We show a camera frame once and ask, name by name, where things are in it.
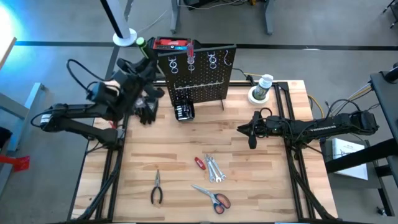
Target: scissors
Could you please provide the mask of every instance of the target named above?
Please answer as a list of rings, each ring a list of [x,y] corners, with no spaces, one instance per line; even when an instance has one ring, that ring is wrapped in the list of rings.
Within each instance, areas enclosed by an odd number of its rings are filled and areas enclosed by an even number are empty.
[[[224,207],[225,208],[231,207],[231,202],[229,201],[228,197],[226,197],[225,195],[214,194],[213,192],[203,189],[197,185],[192,185],[192,187],[199,190],[200,192],[210,196],[211,201],[213,202],[213,208],[217,214],[220,215],[220,214],[224,213],[224,211],[225,211]]]
[[[159,173],[159,170],[157,170],[157,172],[156,172],[155,187],[152,190],[152,193],[150,193],[150,202],[152,204],[154,204],[154,195],[155,195],[155,190],[156,189],[159,189],[159,192],[160,192],[159,204],[161,204],[162,203],[162,199],[163,199],[163,191],[162,191],[162,188],[160,187],[160,173]]]

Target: black metal frame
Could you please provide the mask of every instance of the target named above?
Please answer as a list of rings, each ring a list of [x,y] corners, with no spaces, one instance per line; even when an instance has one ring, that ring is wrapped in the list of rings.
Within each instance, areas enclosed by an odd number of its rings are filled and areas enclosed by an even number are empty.
[[[155,86],[166,86],[165,82],[157,82],[155,83]],[[230,82],[229,86],[251,86],[250,82]],[[285,93],[285,99],[287,103],[287,111],[289,114],[290,119],[295,119],[294,117],[294,111],[293,111],[293,105],[292,105],[292,100],[290,98],[290,91],[289,91],[289,86],[287,82],[275,82],[272,84],[275,90],[275,95],[276,95],[276,100],[277,100],[277,106],[278,106],[278,111],[280,116],[285,117],[284,113],[284,108],[282,104],[282,97],[281,97],[281,92],[280,90],[283,90]],[[128,116],[125,116],[124,121],[123,121],[123,126],[124,128],[127,128],[128,124]],[[114,213],[114,206],[115,206],[115,201],[116,201],[116,194],[118,190],[118,181],[119,181],[119,173],[120,173],[120,168],[121,168],[121,161],[123,158],[123,150],[124,150],[124,141],[125,141],[125,135],[123,136],[122,142],[123,145],[120,147],[117,155],[117,161],[114,167],[114,170],[109,176],[109,171],[111,168],[111,160],[112,160],[112,154],[113,151],[108,151],[106,155],[106,160],[105,160],[105,167],[103,171],[103,179],[101,183],[101,190],[99,194],[96,196],[96,198],[93,200],[95,201],[96,199],[99,200],[99,203],[97,203],[96,206],[96,215],[94,219],[91,220],[70,220],[70,217],[72,215],[73,211],[73,206],[75,204],[75,199],[76,199],[76,194],[78,190],[78,186],[80,183],[80,177],[81,173],[83,171],[83,166],[85,159],[83,160],[83,163],[81,165],[80,169],[80,175],[79,175],[79,180],[76,184],[76,189],[75,189],[75,196],[72,200],[71,206],[70,206],[70,211],[69,211],[69,216],[68,216],[68,221],[63,222],[63,223],[112,223],[113,222],[113,213]],[[306,195],[305,200],[307,203],[307,208],[308,208],[308,216],[309,218],[305,218],[303,215],[303,210],[302,210],[302,205],[300,201],[300,192],[297,184],[299,185],[306,185],[308,186],[308,177],[307,177],[307,172],[305,170],[305,164],[304,164],[304,159],[302,152],[299,151],[294,157],[292,155],[293,150],[288,146],[287,142],[285,141],[285,150],[286,150],[286,155],[287,155],[287,160],[288,160],[288,166],[289,166],[289,173],[290,173],[290,181],[292,183],[292,193],[293,193],[293,198],[294,198],[294,203],[295,203],[295,210],[298,218],[298,222],[304,222],[304,223],[340,223],[340,224],[349,224],[349,223],[356,223],[356,222],[344,222],[342,220],[330,220],[330,219],[324,219],[324,220],[319,220],[315,218],[315,211],[314,211],[314,206],[311,204],[309,197]],[[297,173],[296,168],[294,167],[294,158],[298,160],[298,166],[299,166],[299,173],[301,178],[300,179],[295,179],[295,173]],[[108,209],[108,214],[106,218],[102,218],[102,210],[103,210],[103,199],[105,196],[106,191],[110,188],[110,185],[112,185],[112,192],[111,192],[111,200],[109,203],[109,209]]]

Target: black tool holder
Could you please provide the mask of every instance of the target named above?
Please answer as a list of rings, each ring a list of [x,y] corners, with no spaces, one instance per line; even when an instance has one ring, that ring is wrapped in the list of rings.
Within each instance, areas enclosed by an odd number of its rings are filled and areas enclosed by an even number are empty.
[[[194,50],[192,64],[187,62],[186,51],[159,55],[159,67],[165,74],[177,120],[192,120],[194,103],[221,100],[224,109],[222,100],[228,92],[235,52],[236,45]],[[179,119],[178,106],[193,113]]]

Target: bottle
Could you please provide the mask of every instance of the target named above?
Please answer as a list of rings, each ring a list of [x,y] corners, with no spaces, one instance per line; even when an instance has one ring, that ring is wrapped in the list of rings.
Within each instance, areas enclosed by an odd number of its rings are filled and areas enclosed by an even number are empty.
[[[256,89],[253,91],[253,97],[256,100],[263,100],[266,98],[269,88],[272,86],[272,81],[274,81],[274,77],[272,75],[265,74],[257,85]]]

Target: gray floor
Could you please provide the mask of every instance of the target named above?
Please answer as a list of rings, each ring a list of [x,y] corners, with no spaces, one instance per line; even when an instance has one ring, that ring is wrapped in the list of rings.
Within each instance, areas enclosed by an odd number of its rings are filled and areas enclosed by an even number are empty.
[[[4,1],[19,24],[19,40],[110,42],[112,27],[99,1]],[[124,8],[127,1],[120,1]],[[381,14],[389,0],[277,0],[275,33],[266,36],[257,7],[223,6],[205,11],[181,11],[176,36],[207,43],[307,44],[307,45],[397,45],[398,28],[389,29],[391,12]],[[144,37],[170,36],[170,3],[165,0],[135,0],[129,25],[140,30],[169,9]],[[0,71],[0,91],[23,103],[34,82],[47,91],[37,112],[54,103],[85,103],[85,92],[71,79],[65,68],[75,58],[104,76],[112,47],[15,47]],[[137,49],[121,49],[119,56],[138,60]],[[338,50],[249,50],[238,49],[234,67],[251,73],[269,73],[278,80],[305,80],[308,94],[326,110],[324,101],[350,96],[369,80],[369,74],[388,70],[397,62],[398,52]],[[74,68],[83,83],[92,77]],[[233,79],[243,79],[234,71]],[[376,103],[376,97],[358,100],[362,108]],[[372,144],[391,137],[382,111],[373,111],[380,130],[368,139]],[[314,117],[320,113],[314,108]],[[0,111],[0,126],[11,128],[14,120]],[[30,155],[28,171],[13,173],[0,196],[1,223],[48,223],[66,219],[78,178],[86,140],[70,133],[45,133],[28,129],[18,156]],[[386,185],[398,212],[398,193],[390,177]],[[377,190],[332,189],[339,217],[373,223],[397,223],[398,218],[375,213],[381,202]]]

